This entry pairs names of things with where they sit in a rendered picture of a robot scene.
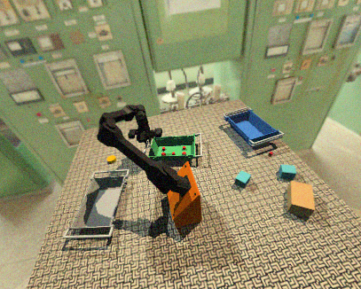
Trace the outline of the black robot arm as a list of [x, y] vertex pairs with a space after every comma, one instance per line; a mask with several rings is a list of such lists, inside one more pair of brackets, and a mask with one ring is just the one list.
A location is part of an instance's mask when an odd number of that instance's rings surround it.
[[[143, 105], [126, 105], [121, 110], [103, 113], [99, 121], [98, 140], [106, 146], [115, 147], [126, 157], [142, 168], [148, 180], [162, 193], [169, 191], [180, 193], [183, 197], [190, 189], [188, 176], [179, 176], [177, 172], [162, 160], [154, 161], [146, 156], [123, 137], [122, 131], [115, 125], [118, 121], [132, 121], [136, 117], [137, 125], [146, 125], [148, 120]], [[147, 129], [137, 129], [137, 141], [145, 143], [150, 139]]]

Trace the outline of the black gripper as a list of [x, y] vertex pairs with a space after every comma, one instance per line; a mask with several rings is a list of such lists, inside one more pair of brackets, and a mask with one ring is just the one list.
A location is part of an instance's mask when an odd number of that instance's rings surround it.
[[[147, 129], [148, 133], [150, 134], [149, 144], [151, 144], [153, 136], [154, 137], [162, 136], [162, 128], [155, 128], [155, 130], [153, 130], [153, 129], [150, 130], [148, 122], [146, 125], [143, 125], [143, 126], [138, 125], [137, 128], [140, 130]], [[128, 134], [129, 139], [135, 138], [136, 134], [137, 134], [137, 129], [131, 129]]]

